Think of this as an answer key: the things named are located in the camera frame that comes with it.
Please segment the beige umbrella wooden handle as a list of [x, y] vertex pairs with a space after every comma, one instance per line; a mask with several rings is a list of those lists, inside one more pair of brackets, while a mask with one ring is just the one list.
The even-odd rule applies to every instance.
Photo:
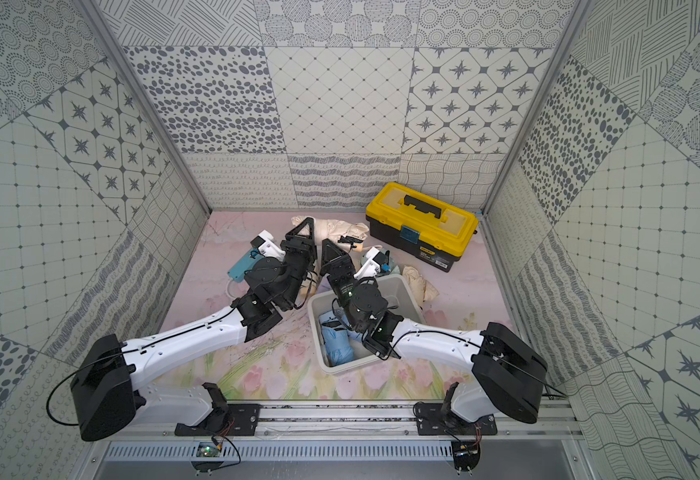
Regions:
[[330, 240], [345, 251], [362, 250], [370, 228], [364, 223], [349, 223], [339, 219], [313, 218], [315, 243], [321, 246]]

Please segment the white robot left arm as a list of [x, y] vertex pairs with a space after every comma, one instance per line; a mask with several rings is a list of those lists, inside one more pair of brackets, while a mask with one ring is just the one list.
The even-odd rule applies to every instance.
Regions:
[[229, 306], [164, 333], [127, 341], [110, 334], [94, 343], [70, 385], [83, 441], [137, 423], [174, 423], [208, 435], [225, 430], [227, 400], [216, 384], [177, 394], [158, 394], [151, 384], [206, 354], [264, 336], [300, 308], [317, 259], [314, 219], [302, 220], [279, 244], [262, 232], [252, 245], [260, 256], [244, 273], [248, 289]]

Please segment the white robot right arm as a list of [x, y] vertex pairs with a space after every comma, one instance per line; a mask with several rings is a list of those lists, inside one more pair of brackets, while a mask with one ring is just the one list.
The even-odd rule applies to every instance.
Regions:
[[329, 239], [322, 241], [321, 274], [336, 295], [340, 325], [359, 334], [374, 356], [426, 359], [474, 376], [474, 384], [459, 384], [447, 395], [447, 414], [466, 423], [496, 412], [537, 422], [547, 363], [505, 325], [459, 331], [404, 317], [389, 308], [376, 272], [358, 273], [350, 254]]

